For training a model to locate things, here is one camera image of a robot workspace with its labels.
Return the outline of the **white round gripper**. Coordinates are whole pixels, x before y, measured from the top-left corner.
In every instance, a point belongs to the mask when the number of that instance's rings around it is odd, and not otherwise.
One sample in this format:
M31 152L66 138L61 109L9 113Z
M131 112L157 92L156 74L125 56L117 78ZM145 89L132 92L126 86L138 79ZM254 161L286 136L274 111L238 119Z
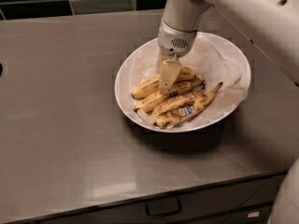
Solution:
M188 54L197 37L197 32L181 32L161 22L158 33L158 53L156 74L160 74L159 89L170 89L176 81L181 69L177 60L164 60L165 57L183 57Z

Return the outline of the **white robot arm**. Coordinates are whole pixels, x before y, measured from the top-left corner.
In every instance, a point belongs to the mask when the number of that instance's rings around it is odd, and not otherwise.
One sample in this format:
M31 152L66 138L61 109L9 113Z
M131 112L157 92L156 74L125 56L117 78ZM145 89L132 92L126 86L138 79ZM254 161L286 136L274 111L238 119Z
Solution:
M178 69L165 61L191 51L199 21L210 7L293 83L299 82L299 0L166 0L158 33L161 87L170 87L178 76Z

